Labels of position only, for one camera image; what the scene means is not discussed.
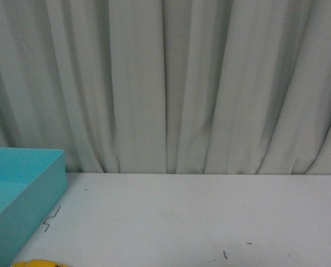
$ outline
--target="white table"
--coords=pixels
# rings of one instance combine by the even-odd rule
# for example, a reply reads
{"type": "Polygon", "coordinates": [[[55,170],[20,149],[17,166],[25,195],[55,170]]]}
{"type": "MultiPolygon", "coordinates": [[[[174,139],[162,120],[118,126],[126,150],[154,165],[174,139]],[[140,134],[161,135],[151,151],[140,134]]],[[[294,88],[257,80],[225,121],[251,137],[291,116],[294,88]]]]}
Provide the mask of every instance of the white table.
{"type": "Polygon", "coordinates": [[[331,267],[331,176],[68,174],[68,180],[48,230],[41,224],[13,262],[331,267]]]}

